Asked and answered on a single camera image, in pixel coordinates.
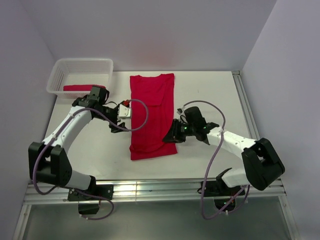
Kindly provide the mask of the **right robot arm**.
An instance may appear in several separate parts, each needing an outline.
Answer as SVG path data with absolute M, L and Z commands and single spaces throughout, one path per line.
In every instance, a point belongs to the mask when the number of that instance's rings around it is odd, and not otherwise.
M 172 121 L 162 139 L 164 143 L 179 144 L 193 136 L 207 145 L 221 147 L 243 162 L 242 167 L 228 166 L 215 180 L 202 183 L 214 195 L 226 196 L 232 190 L 247 185 L 263 191 L 285 173 L 285 166 L 268 139 L 251 139 L 225 131 L 214 122 L 206 122 L 197 106 L 186 109 L 184 115 L 185 121 Z

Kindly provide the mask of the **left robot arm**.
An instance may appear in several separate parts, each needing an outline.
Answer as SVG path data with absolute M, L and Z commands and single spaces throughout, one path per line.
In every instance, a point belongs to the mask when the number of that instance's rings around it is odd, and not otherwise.
M 46 183 L 54 188 L 78 190 L 86 200 L 96 197 L 96 178 L 74 170 L 68 151 L 82 129 L 93 119 L 108 121 L 112 133 L 126 129 L 120 119 L 130 115 L 130 102 L 125 100 L 114 108 L 107 107 L 109 94 L 107 89 L 94 85 L 89 94 L 73 101 L 69 113 L 53 133 L 29 146 L 29 176 L 39 194 L 44 195 L 45 192 L 40 190 L 38 183 Z

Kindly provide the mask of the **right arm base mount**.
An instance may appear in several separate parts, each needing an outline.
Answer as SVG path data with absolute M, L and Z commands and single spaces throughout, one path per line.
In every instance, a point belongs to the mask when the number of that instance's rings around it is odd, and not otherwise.
M 240 189 L 241 186 L 229 188 L 222 180 L 210 180 L 205 184 L 204 197 L 222 197 L 214 200 L 215 207 L 220 210 Z

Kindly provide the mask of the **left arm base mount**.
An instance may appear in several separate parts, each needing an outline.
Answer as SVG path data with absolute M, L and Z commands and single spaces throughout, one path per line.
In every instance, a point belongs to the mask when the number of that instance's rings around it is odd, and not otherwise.
M 78 213 L 81 215 L 95 215 L 100 210 L 101 202 L 113 198 L 114 185 L 97 185 L 93 191 L 70 190 L 68 202 L 78 202 Z

